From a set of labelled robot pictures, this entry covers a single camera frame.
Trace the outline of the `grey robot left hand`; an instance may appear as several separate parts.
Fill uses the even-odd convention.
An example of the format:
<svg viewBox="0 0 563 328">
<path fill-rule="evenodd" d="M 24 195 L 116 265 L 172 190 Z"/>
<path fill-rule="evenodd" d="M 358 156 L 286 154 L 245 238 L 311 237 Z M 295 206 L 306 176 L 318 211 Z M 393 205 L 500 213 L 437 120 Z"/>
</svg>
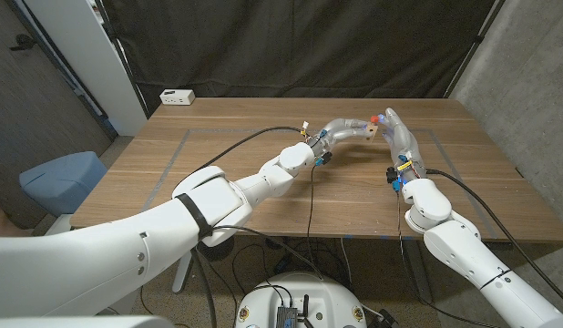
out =
<svg viewBox="0 0 563 328">
<path fill-rule="evenodd" d="M 368 130 L 366 121 L 355 118 L 336 118 L 324 126 L 318 134 L 308 141 L 315 157 L 330 152 L 333 147 L 347 138 L 370 138 L 373 132 Z"/>
</svg>

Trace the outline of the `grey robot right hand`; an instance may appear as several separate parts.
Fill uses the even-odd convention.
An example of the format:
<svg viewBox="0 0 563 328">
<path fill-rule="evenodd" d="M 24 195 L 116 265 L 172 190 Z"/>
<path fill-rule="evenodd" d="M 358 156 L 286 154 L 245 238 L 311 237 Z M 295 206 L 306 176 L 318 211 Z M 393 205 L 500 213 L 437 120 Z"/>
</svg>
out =
<svg viewBox="0 0 563 328">
<path fill-rule="evenodd" d="M 387 108 L 384 114 L 379 115 L 379 121 L 386 126 L 383 137 L 391 150 L 394 165 L 399 167 L 411 160 L 412 164 L 404 170 L 404 175 L 408 179 L 425 178 L 425 164 L 417 140 L 397 113 Z"/>
</svg>

